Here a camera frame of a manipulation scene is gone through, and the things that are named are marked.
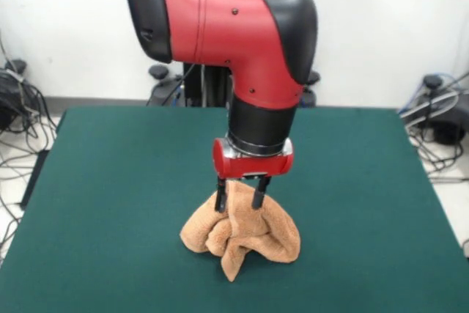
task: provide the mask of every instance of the green felt surface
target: green felt surface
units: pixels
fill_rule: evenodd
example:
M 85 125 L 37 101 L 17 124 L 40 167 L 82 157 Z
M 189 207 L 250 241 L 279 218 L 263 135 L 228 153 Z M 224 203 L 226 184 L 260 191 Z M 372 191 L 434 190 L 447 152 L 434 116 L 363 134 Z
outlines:
M 302 237 L 234 283 L 179 239 L 215 189 L 226 112 L 75 108 L 0 270 L 0 311 L 469 312 L 469 265 L 392 111 L 299 111 L 269 194 Z

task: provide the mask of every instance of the white wall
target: white wall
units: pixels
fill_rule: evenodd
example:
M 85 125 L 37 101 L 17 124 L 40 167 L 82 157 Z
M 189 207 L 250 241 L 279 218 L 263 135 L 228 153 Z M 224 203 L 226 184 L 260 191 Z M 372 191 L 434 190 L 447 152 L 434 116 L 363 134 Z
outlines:
M 469 0 L 315 1 L 323 105 L 400 106 L 423 74 L 469 69 Z M 0 0 L 0 29 L 46 95 L 145 99 L 153 84 L 126 0 Z

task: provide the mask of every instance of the crumpled towel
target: crumpled towel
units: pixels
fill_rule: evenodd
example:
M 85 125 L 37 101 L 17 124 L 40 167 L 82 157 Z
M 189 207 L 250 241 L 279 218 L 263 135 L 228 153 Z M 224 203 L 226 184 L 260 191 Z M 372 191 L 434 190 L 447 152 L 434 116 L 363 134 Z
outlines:
M 276 201 L 266 195 L 262 208 L 252 209 L 254 188 L 238 181 L 226 183 L 226 194 L 224 213 L 215 212 L 215 192 L 189 218 L 180 234 L 187 248 L 221 257 L 230 281 L 235 280 L 251 250 L 274 262 L 290 263 L 298 258 L 300 233 Z

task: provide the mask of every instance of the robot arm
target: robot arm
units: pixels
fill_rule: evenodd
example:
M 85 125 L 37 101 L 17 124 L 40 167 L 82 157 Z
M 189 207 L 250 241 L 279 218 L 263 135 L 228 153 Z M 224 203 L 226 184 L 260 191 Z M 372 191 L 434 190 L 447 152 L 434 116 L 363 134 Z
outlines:
M 158 61 L 229 67 L 234 97 L 226 138 L 216 139 L 217 210 L 229 178 L 260 177 L 253 207 L 272 176 L 293 161 L 288 139 L 312 66 L 312 0 L 128 0 L 145 53 Z

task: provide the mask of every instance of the power cord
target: power cord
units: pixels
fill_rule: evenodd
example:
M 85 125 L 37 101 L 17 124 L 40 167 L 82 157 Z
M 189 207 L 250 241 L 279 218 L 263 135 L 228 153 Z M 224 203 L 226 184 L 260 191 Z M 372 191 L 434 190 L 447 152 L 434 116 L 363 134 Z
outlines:
M 14 166 L 10 164 L 10 162 L 37 156 L 40 152 L 47 150 L 51 142 L 49 136 L 51 136 L 53 140 L 56 138 L 57 126 L 51 118 L 42 92 L 22 76 L 23 71 L 26 69 L 26 63 L 21 60 L 11 60 L 8 57 L 4 45 L 1 42 L 1 33 L 0 51 L 7 60 L 5 68 L 0 69 L 0 107 L 2 107 L 3 112 L 7 112 L 12 116 L 12 121 L 9 121 L 6 125 L 2 125 L 0 129 L 0 144 L 20 153 L 5 158 L 0 151 L 0 169 L 9 169 L 16 173 L 15 176 L 0 177 L 1 186 L 3 182 L 9 182 L 19 178 L 23 178 L 25 183 L 28 182 L 26 177 L 32 173 L 33 167 Z M 2 138 L 5 133 L 13 133 L 18 135 L 18 137 L 23 135 L 27 147 L 16 146 L 5 141 Z M 0 192 L 0 210 L 4 209 L 12 219 L 0 242 L 0 265 L 4 260 L 4 247 L 15 235 L 16 229 L 22 219 L 21 216 L 16 216 L 10 209 L 15 205 L 18 205 L 18 203 L 6 203 Z M 17 226 L 15 230 L 11 231 L 13 224 Z
M 458 104 L 459 97 L 461 95 L 468 95 L 469 91 L 454 90 L 437 96 L 438 92 L 440 92 L 442 83 L 443 80 L 437 76 L 425 76 L 424 84 L 422 84 L 421 87 L 426 86 L 429 90 L 427 102 L 420 103 L 415 108 L 409 108 L 414 103 L 414 101 L 421 100 L 421 98 L 424 96 L 419 95 L 418 92 L 416 92 L 413 95 L 413 101 L 411 100 L 407 104 L 407 108 L 400 114 L 400 116 L 401 118 L 405 119 L 411 117 L 415 113 L 421 114 L 422 111 L 424 111 L 424 116 L 415 118 L 410 122 L 407 122 L 405 125 L 411 143 L 415 147 L 419 158 L 424 163 L 431 165 L 432 169 L 430 169 L 427 174 L 433 183 L 455 183 L 459 180 L 448 180 L 447 178 L 436 177 L 435 174 L 439 174 L 445 170 L 450 169 L 462 157 L 464 153 L 464 148 L 460 143 L 460 132 L 462 127 L 456 127 L 456 130 L 453 131 L 454 140 L 450 140 L 448 143 L 450 145 L 454 145 L 454 152 L 450 157 L 440 157 L 431 151 L 431 149 L 428 148 L 426 144 L 432 143 L 434 141 L 426 139 L 426 135 L 429 130 L 433 130 L 434 137 L 436 136 L 435 126 L 430 124 L 432 119 L 453 109 L 453 107 Z M 441 108 L 434 111 L 434 108 L 436 109 L 437 106 L 441 105 L 443 105 Z
M 165 98 L 165 100 L 163 101 L 163 103 L 161 104 L 161 106 L 165 106 L 169 100 L 171 99 L 171 97 L 173 96 L 173 94 L 184 84 L 184 81 L 186 80 L 186 78 L 191 74 L 192 70 L 195 68 L 195 64 L 192 64 L 191 67 L 189 67 L 189 69 L 185 72 L 185 75 L 181 78 L 181 81 L 176 85 L 175 88 L 173 88 L 173 90 L 168 94 L 168 96 Z M 149 106 L 149 104 L 152 102 L 152 98 L 153 98 L 153 95 L 155 94 L 155 91 L 156 89 L 159 88 L 158 86 L 155 86 L 152 90 L 152 93 L 150 95 L 150 97 L 148 98 L 148 101 L 147 101 L 147 104 L 145 104 L 145 106 Z

